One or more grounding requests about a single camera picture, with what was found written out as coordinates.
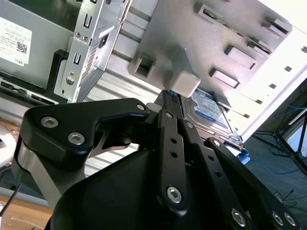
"white sticker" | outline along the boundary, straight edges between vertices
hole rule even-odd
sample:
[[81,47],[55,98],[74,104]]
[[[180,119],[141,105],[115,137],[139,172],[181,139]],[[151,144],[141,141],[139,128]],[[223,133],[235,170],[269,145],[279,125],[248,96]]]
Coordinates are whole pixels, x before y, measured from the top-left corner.
[[215,102],[214,98],[200,90],[196,89],[192,94],[192,100],[196,103],[196,107],[194,107],[195,113],[217,125],[227,128],[227,123],[224,119],[224,115],[222,114],[219,106]]
[[0,17],[0,58],[24,66],[29,63],[32,31]]

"silver screw head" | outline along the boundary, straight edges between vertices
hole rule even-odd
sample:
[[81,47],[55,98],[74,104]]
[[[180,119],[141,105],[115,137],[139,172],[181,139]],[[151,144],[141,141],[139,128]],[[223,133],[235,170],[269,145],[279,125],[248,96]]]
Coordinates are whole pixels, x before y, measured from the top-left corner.
[[286,220],[293,226],[295,226],[295,221],[294,219],[288,214],[288,213],[284,213],[284,217],[286,218]]
[[182,200],[180,191],[173,186],[167,188],[167,196],[175,204],[179,204]]
[[217,146],[217,147],[220,147],[220,146],[221,146],[221,144],[220,144],[217,140],[213,140],[213,143],[214,143],[214,145]]
[[137,104],[136,107],[138,107],[138,109],[145,110],[144,106],[142,106],[141,104]]
[[189,128],[194,128],[194,125],[191,122],[188,121],[186,124]]
[[283,220],[280,218],[280,216],[276,212],[272,212],[272,216],[274,220],[280,225],[283,226]]
[[85,141],[84,136],[81,133],[77,133],[77,132],[69,133],[68,140],[70,143],[74,145],[81,145]]
[[238,225],[240,225],[241,227],[245,227],[246,225],[245,219],[238,210],[233,208],[231,210],[231,215],[232,215],[232,218],[235,220],[235,222],[237,222]]
[[171,115],[171,114],[168,113],[168,112],[166,112],[165,115],[168,116],[169,118],[172,118],[172,117],[173,117],[173,115]]
[[51,117],[51,116],[45,116],[40,120],[40,123],[42,126],[47,127],[47,128],[54,128],[59,125],[59,122],[57,119]]

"barcode sticker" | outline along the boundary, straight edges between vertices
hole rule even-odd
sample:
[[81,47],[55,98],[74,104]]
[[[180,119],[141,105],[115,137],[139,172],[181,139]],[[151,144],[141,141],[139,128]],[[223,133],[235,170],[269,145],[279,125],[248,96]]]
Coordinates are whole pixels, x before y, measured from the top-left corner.
[[29,63],[32,31],[0,17],[0,58],[24,66]]

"qr code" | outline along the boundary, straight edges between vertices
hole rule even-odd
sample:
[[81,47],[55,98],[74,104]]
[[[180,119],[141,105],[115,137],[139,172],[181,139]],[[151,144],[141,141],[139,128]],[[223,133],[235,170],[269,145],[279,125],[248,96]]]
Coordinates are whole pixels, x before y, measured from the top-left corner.
[[23,54],[26,54],[27,53],[27,46],[25,44],[17,42],[17,51],[19,51]]

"black metal link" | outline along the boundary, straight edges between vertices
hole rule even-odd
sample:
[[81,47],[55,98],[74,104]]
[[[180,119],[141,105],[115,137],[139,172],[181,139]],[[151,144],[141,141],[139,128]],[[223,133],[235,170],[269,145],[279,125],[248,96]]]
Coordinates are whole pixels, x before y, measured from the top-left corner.
[[[210,181],[210,187],[215,193],[216,205],[219,206],[221,221],[231,229],[257,229],[249,222],[238,198],[220,165],[214,151],[203,146],[203,142],[195,127],[188,126],[188,121],[181,121],[184,127],[185,144],[190,145],[190,153],[194,156],[196,166]],[[244,218],[244,226],[240,226],[232,217],[232,210],[236,209]]]
[[[158,114],[159,142],[159,171],[158,171],[158,200],[177,216],[187,212],[187,182],[182,136],[177,133],[177,118],[168,110],[160,110]],[[174,187],[177,203],[167,194],[167,189]]]
[[[235,188],[236,193],[240,195],[240,200],[245,211],[249,211],[251,219],[260,229],[272,230],[299,230],[298,221],[294,215],[280,203],[279,200],[223,145],[214,144],[218,141],[215,138],[208,138],[204,145],[213,149],[218,161],[223,166],[227,177]],[[276,213],[283,221],[280,225],[273,218]],[[285,219],[285,213],[289,214],[297,223],[291,225]]]

